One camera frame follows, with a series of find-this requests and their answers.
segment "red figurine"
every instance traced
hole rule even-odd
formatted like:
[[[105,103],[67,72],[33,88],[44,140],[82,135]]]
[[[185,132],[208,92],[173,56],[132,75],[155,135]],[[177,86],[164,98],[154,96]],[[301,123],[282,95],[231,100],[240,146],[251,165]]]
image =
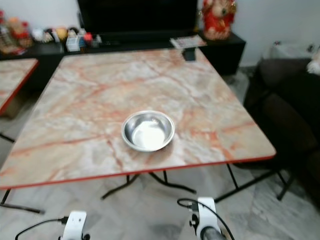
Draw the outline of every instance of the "red figurine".
[[[236,10],[235,0],[203,0],[204,36],[208,40],[227,39]]]

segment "red table edge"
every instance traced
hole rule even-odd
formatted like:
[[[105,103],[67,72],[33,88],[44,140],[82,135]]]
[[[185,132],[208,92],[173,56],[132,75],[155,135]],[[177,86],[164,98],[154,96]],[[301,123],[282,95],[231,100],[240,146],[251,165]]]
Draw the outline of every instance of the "red table edge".
[[[22,184],[22,185],[15,185],[15,186],[0,186],[0,190],[31,188],[31,187],[39,187],[39,186],[43,186],[43,185],[53,185],[53,184],[62,184],[62,183],[81,182],[81,181],[102,179],[102,178],[108,178],[108,177],[119,177],[119,176],[136,175],[136,174],[143,174],[143,173],[150,173],[150,172],[160,172],[160,171],[166,171],[166,170],[187,169],[187,168],[193,168],[193,167],[204,167],[204,166],[209,166],[209,165],[223,165],[223,164],[233,164],[233,163],[257,162],[257,161],[263,161],[263,160],[271,159],[275,155],[276,155],[276,152],[273,155],[270,155],[270,156],[254,157],[254,158],[243,159],[243,160],[231,160],[231,161],[223,161],[223,162],[219,161],[219,162],[209,162],[209,163],[198,163],[198,164],[190,164],[190,165],[184,165],[184,166],[172,166],[172,167],[167,167],[167,168],[156,168],[156,169],[148,169],[148,170],[141,170],[141,171],[131,171],[131,172],[126,172],[126,173],[115,173],[115,174],[108,174],[108,175],[88,176],[88,177],[83,177],[83,178],[58,180],[58,181],[50,181],[50,182]]]
[[[39,61],[38,59],[35,59],[35,63],[25,75],[24,79],[19,83],[19,85],[13,90],[13,93],[5,100],[4,104],[0,107],[0,115],[3,114],[3,112],[6,110],[7,106],[10,104],[11,100],[17,95],[21,87],[26,83],[26,81],[30,78],[31,74],[35,71],[35,69],[38,67]]]

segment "metal table leg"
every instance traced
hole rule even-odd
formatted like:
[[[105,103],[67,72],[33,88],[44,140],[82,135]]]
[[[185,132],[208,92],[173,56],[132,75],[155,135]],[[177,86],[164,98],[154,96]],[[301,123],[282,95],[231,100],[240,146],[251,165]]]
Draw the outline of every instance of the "metal table leg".
[[[116,187],[116,188],[108,191],[105,195],[103,195],[103,196],[101,197],[101,200],[104,200],[104,199],[107,198],[108,196],[116,193],[117,191],[119,191],[119,190],[121,190],[121,189],[124,189],[125,187],[128,187],[129,185],[131,185],[131,184],[139,177],[139,175],[140,175],[140,174],[134,175],[132,179],[130,179],[130,176],[127,175],[127,176],[126,176],[126,183],[125,183],[125,184],[123,184],[123,185],[121,185],[121,186],[118,186],[118,187]]]
[[[168,182],[168,177],[167,177],[167,172],[166,171],[163,171],[163,177],[164,177],[164,180],[162,180],[160,177],[158,177],[156,174],[154,174],[153,172],[149,172],[149,174],[151,175],[151,177],[153,177],[158,183],[162,184],[162,185],[165,185],[169,188],[176,188],[176,189],[181,189],[181,190],[185,190],[185,191],[188,191],[192,194],[196,194],[197,191],[194,190],[194,189],[191,189],[187,186],[183,186],[183,185],[179,185],[179,184],[173,184],[173,183],[169,183]]]
[[[244,189],[246,189],[246,188],[248,188],[248,187],[250,187],[250,186],[252,186],[254,184],[257,184],[257,183],[261,182],[262,180],[269,178],[270,176],[272,176],[276,172],[277,171],[275,171],[275,170],[268,171],[265,174],[262,174],[261,176],[259,176],[259,177],[255,178],[255,179],[247,182],[246,184],[243,184],[243,185],[241,185],[239,187],[236,187],[235,190],[229,191],[229,192],[223,194],[222,196],[219,196],[219,197],[215,198],[214,202],[217,204],[218,202],[220,202],[220,201],[222,201],[222,200],[224,200],[224,199],[226,199],[226,198],[228,198],[228,197],[230,197],[230,196],[232,196],[232,195],[234,195],[234,194],[236,194],[238,192],[241,192],[242,190],[244,190]]]
[[[9,142],[11,142],[11,143],[14,143],[14,142],[15,142],[14,139],[12,139],[11,137],[8,137],[8,136],[6,136],[6,135],[3,135],[2,133],[0,133],[0,138],[2,138],[2,139],[4,139],[4,140],[7,140],[7,141],[9,141]]]
[[[191,189],[187,186],[183,186],[183,185],[179,185],[179,184],[173,184],[173,183],[169,183],[168,182],[168,176],[167,176],[167,172],[166,171],[163,171],[163,177],[164,177],[164,180],[162,180],[160,177],[158,177],[157,175],[155,175],[153,172],[149,172],[149,174],[151,175],[151,177],[153,177],[158,183],[162,184],[162,185],[165,185],[167,187],[170,187],[170,188],[177,188],[177,189],[181,189],[181,190],[185,190],[185,191],[188,191],[190,193],[193,193],[193,194],[196,194],[197,191],[194,190],[194,189]],[[110,191],[108,191],[105,195],[103,195],[101,197],[101,200],[104,200],[106,199],[107,197],[109,197],[110,195],[116,193],[117,191],[121,190],[121,189],[124,189],[125,187],[128,187],[129,185],[131,185],[137,178],[139,177],[139,174],[136,174],[133,176],[132,179],[130,179],[130,176],[127,175],[126,176],[126,183],[121,185],[121,186],[118,186]]]
[[[288,189],[290,188],[290,186],[292,185],[294,180],[295,180],[295,176],[294,176],[294,174],[291,174],[288,182],[286,182],[284,184],[284,187],[283,187],[281,193],[276,197],[279,201],[282,200],[282,198],[284,197],[284,195],[286,194],[286,192],[288,191]]]
[[[31,213],[35,213],[35,214],[45,214],[45,211],[43,211],[43,210],[39,210],[39,209],[31,208],[31,207],[26,207],[26,206],[7,204],[6,200],[9,196],[10,191],[11,191],[11,189],[8,189],[5,192],[4,197],[0,203],[0,207],[7,208],[7,209],[23,210],[23,211],[27,211],[27,212],[31,212]]]

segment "stuffed toy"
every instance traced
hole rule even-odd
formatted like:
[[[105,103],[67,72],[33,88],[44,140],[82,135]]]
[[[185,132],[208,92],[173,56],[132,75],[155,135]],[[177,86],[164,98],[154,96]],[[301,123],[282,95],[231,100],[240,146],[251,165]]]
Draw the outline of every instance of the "stuffed toy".
[[[306,67],[308,73],[320,76],[320,51],[318,51],[312,58],[312,61]]]
[[[208,40],[227,39],[237,10],[235,0],[204,0],[204,36]]]

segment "metal bowl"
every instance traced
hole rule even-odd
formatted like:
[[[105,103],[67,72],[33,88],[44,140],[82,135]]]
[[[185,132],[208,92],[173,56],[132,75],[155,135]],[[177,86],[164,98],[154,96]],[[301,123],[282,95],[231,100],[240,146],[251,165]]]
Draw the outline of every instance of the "metal bowl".
[[[165,147],[175,135],[175,124],[159,111],[139,111],[122,125],[122,138],[131,148],[153,152]]]

